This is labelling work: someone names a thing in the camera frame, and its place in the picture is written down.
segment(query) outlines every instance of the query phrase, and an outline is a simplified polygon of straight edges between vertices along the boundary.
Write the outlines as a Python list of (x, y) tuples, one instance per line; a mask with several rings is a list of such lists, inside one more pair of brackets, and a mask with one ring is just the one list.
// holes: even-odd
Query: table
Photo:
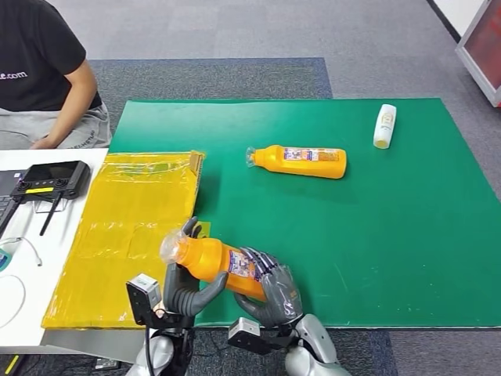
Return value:
[[(389, 150), (372, 145), (383, 103)], [(247, 168), (248, 146), (340, 147), (346, 176)], [(116, 152), (206, 153), (195, 213), (211, 236), (290, 265), (330, 327), (497, 327), (501, 205), (440, 99), (130, 101)], [(242, 316), (225, 292), (198, 316)]]
[[(99, 171), (107, 149), (94, 150), (0, 150), (0, 169), (26, 169), (36, 163), (85, 161)], [(31, 204), (21, 205), (3, 237), (26, 237), (39, 253), (38, 267), (32, 250), (24, 242), (14, 245), (12, 261), (2, 275), (17, 275), (26, 286), (26, 301), (9, 325), (0, 329), (0, 353), (89, 353), (134, 361), (143, 343), (139, 331), (45, 331), (40, 326), (63, 270), (81, 216), (86, 195), (54, 215), (45, 235), (38, 233), (46, 214), (34, 214)]]

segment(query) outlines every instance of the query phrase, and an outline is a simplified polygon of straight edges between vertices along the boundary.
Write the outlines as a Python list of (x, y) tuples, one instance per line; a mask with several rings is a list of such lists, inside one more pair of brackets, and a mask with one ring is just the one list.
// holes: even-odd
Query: yellow plastic bag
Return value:
[(109, 154), (92, 183), (45, 328), (134, 328), (125, 283), (163, 285), (163, 237), (193, 212), (203, 154)]

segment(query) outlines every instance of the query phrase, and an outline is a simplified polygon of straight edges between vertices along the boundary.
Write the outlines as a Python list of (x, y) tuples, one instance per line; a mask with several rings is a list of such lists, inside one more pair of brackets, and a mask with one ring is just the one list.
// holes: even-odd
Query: gray pants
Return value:
[[(0, 150), (29, 149), (47, 136), (59, 111), (11, 112), (0, 108)], [(111, 139), (109, 116), (103, 103), (87, 111), (58, 149), (108, 147)]]

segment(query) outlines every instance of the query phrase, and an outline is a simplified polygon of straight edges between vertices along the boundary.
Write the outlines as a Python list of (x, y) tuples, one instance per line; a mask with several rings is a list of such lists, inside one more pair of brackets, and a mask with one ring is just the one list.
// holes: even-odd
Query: green mat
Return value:
[[(397, 107), (389, 150), (372, 145)], [(248, 146), (339, 147), (340, 180), (247, 168)], [(211, 236), (290, 266), (306, 312), (341, 327), (501, 325), (501, 207), (439, 99), (128, 102), (110, 152), (201, 150)], [(242, 316), (225, 292), (200, 325)]]

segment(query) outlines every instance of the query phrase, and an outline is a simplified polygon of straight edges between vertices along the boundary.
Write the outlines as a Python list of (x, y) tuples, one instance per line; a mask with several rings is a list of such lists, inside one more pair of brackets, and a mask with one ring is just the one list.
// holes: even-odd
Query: laptop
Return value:
[(11, 193), (23, 178), (26, 170), (0, 171), (0, 227), (11, 205)]

